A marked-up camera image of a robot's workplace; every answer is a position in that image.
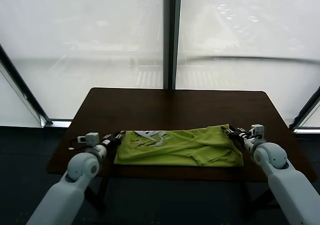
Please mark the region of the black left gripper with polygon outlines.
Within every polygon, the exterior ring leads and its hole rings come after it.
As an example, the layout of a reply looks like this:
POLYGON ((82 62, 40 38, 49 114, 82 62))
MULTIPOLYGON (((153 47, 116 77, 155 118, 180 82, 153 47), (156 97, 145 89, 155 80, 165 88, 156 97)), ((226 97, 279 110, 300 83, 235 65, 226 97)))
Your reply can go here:
POLYGON ((102 139, 101 145, 103 145, 106 149, 111 149, 113 147, 117 147, 121 144, 122 140, 126 135, 126 131, 115 132, 114 134, 107 134, 102 139))

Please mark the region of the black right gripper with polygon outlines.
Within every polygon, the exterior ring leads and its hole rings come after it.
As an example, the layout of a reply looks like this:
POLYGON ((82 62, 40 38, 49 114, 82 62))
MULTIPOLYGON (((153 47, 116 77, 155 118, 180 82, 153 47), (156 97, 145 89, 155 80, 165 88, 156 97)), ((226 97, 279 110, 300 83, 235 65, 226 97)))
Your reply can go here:
POLYGON ((221 126, 221 130, 226 136, 231 137, 232 140, 236 140, 240 143, 244 143, 245 140, 250 139, 248 131, 241 127, 234 128, 233 126, 221 126))

